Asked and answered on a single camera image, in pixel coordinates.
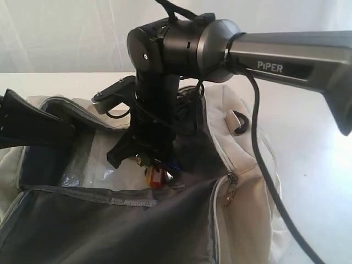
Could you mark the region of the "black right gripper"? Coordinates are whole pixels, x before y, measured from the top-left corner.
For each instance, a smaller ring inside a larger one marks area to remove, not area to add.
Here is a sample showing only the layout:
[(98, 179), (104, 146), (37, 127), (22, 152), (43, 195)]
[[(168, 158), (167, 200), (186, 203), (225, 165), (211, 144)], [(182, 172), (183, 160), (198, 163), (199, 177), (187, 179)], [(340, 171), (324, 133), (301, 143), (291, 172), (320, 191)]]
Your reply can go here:
[(130, 101), (130, 127), (107, 153), (107, 161), (118, 168), (122, 161), (135, 155), (172, 157), (177, 133), (174, 108), (164, 101)]

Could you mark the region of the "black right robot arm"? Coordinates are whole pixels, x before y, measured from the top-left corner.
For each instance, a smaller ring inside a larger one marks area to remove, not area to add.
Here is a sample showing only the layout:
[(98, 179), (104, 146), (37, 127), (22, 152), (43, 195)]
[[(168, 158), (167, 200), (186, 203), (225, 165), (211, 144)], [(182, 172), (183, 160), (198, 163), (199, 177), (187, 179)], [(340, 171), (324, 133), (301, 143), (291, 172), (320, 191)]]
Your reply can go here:
[(131, 30), (127, 48), (136, 70), (129, 93), (130, 127), (108, 154), (168, 162), (181, 78), (222, 83), (235, 74), (319, 92), (344, 135), (351, 133), (351, 32), (248, 34), (230, 20), (206, 25), (162, 19)]

